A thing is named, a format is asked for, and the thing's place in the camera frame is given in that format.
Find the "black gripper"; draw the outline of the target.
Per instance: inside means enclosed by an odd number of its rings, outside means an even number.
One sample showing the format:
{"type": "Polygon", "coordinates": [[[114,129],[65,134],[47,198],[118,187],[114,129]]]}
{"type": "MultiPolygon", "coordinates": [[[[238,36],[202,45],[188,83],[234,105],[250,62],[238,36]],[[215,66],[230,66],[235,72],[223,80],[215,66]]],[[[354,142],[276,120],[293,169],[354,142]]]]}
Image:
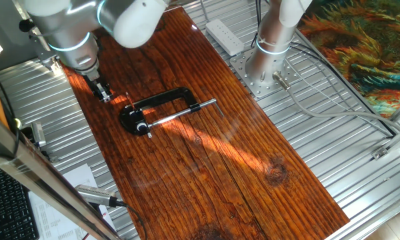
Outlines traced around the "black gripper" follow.
{"type": "Polygon", "coordinates": [[[109,85],[102,77],[97,79],[90,79],[87,75],[83,76],[85,82],[88,84],[92,94],[96,96],[101,102],[108,102],[113,98],[113,94],[109,85]]]}

